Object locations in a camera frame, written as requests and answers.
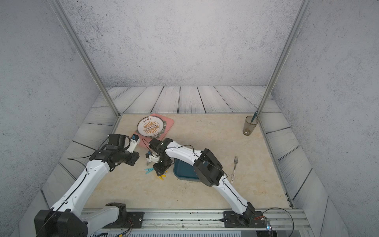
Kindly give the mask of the teal clothespin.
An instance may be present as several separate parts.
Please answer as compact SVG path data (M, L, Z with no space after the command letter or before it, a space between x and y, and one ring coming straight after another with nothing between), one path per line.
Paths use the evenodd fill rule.
M146 168L145 171L146 171L145 174L149 174L150 172L154 171L154 169L153 168Z

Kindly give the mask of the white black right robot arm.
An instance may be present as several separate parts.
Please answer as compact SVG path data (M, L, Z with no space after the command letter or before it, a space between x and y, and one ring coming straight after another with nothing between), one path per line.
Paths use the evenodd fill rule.
M153 165L157 176L164 175L175 159L183 161L193 167L204 185L213 187L220 193L233 212L238 215L243 226L249 225L254 218L259 216L254 206L243 198L229 182L223 166L209 149L195 150L192 145L180 145L170 138L162 141L152 139L149 149L158 158L158 162Z

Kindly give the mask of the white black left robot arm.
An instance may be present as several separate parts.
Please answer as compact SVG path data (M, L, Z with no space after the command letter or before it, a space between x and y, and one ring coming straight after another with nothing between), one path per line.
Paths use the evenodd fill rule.
M109 203L103 209L82 217L89 197L100 181L118 165L135 165L139 159L135 148L140 142L138 135L128 137L110 134L108 143L96 150L79 178L49 210L41 210L34 218L38 237L89 237L105 226L132 227L124 203Z

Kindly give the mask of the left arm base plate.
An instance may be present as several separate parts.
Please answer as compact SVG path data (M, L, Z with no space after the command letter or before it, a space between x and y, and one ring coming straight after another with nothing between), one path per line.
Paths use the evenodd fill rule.
M144 212L125 212L117 221L103 227L103 229L141 229Z

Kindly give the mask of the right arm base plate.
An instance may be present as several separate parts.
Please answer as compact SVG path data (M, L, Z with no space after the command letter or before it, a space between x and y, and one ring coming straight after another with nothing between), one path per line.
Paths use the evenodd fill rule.
M225 228L266 228L267 223L261 211L244 215L233 211L224 211L223 218L219 221L224 223Z

